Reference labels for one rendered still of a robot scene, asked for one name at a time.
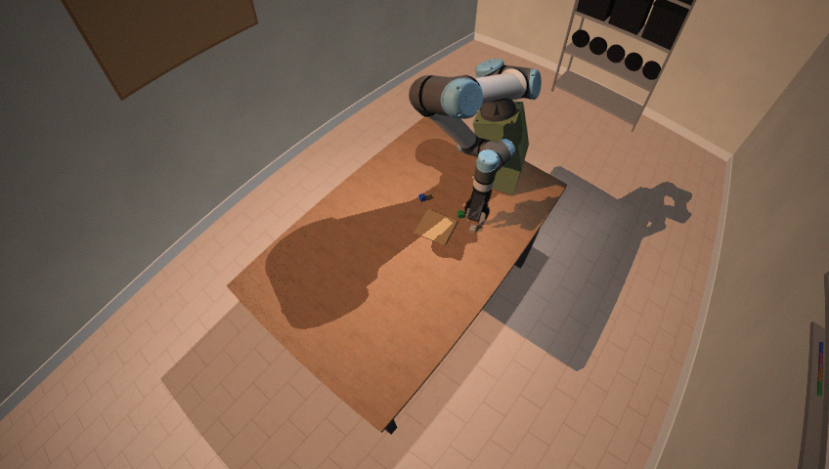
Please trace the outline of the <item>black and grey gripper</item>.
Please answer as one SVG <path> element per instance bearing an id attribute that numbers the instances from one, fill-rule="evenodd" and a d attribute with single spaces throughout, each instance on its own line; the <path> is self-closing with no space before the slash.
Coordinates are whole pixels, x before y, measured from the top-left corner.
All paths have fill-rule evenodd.
<path id="1" fill-rule="evenodd" d="M 474 186 L 473 186 L 473 188 L 474 188 Z M 474 191 L 474 190 L 475 190 L 475 191 Z M 465 210 L 465 214 L 466 214 L 466 218 L 467 218 L 467 213 L 468 213 L 468 210 L 469 210 L 469 207 L 470 207 L 471 201 L 472 201 L 472 199 L 473 199 L 474 193 L 475 193 L 475 192 L 477 192 L 477 193 L 482 194 L 482 195 L 485 195 L 485 194 L 486 194 L 486 195 L 487 195 L 487 199 L 486 199 L 486 202 L 485 202 L 485 205 L 484 205 L 484 207 L 483 207 L 482 214 L 481 214 L 481 217 L 480 217 L 480 220 L 479 220 L 479 223 L 478 223 L 478 225 L 479 225 L 479 226 L 481 226 L 481 225 L 482 225 L 482 223 L 483 223 L 483 222 L 487 219 L 487 217 L 489 216 L 489 213 L 490 213 L 490 209 L 489 209 L 489 207 L 487 207 L 487 206 L 489 205 L 489 204 L 488 204 L 488 202 L 489 202 L 489 200 L 490 200 L 492 190 L 490 190 L 490 193 L 488 193 L 488 192 L 480 192 L 480 191 L 476 190 L 475 188 L 474 188 L 474 190 L 473 190 L 473 192 L 472 192 L 471 198 L 469 199 L 469 201 L 470 201 L 470 202 L 469 202 L 469 201 L 467 201 L 467 203 L 465 204 L 464 210 Z M 489 200 L 488 200 L 488 198 L 489 198 Z"/>

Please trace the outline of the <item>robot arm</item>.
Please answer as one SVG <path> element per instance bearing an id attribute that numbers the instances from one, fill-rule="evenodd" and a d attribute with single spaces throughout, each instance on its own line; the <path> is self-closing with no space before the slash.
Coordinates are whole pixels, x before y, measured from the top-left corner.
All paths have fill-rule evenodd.
<path id="1" fill-rule="evenodd" d="M 515 146 L 508 139 L 497 143 L 477 137 L 461 118 L 470 118 L 480 109 L 485 120 L 507 120 L 516 112 L 512 100 L 538 97 L 542 78 L 537 69 L 504 65 L 501 59 L 484 61 L 475 72 L 479 82 L 470 75 L 421 76 L 412 84 L 409 99 L 416 111 L 429 117 L 458 144 L 460 152 L 477 156 L 473 186 L 489 192 L 496 173 L 515 154 Z"/>

